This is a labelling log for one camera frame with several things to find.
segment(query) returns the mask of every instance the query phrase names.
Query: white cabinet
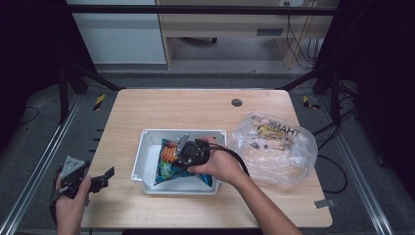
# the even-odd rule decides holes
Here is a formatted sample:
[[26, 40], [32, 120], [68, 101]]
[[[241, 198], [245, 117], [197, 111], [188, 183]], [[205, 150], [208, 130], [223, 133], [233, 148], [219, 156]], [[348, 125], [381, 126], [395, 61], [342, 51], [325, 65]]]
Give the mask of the white cabinet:
[[[155, 5], [154, 0], [67, 0], [68, 4]], [[156, 14], [73, 14], [94, 64], [165, 64]]]

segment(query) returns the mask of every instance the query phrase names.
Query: clear plastic bag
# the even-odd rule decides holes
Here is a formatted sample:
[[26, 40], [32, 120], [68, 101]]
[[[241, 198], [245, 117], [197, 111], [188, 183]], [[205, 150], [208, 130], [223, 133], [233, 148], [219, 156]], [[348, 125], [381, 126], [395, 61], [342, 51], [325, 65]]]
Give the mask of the clear plastic bag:
[[299, 125], [251, 113], [232, 136], [229, 147], [242, 157], [255, 180], [294, 185], [314, 170], [317, 144]]

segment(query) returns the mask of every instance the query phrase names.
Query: wooden table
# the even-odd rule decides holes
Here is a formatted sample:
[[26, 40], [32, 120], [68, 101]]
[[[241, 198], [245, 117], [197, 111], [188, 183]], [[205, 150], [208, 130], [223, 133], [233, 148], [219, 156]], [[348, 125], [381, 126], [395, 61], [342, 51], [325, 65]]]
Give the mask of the wooden table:
[[[243, 102], [241, 107], [231, 104]], [[229, 184], [214, 196], [147, 195], [131, 180], [143, 129], [224, 129], [228, 138], [251, 112], [298, 123], [290, 96], [282, 90], [126, 89], [118, 93], [89, 174], [111, 166], [110, 187], [90, 194], [82, 227], [241, 228], [257, 227], [248, 207]], [[314, 202], [324, 199], [313, 171], [296, 186], [257, 182], [298, 227], [327, 227], [332, 217]]]

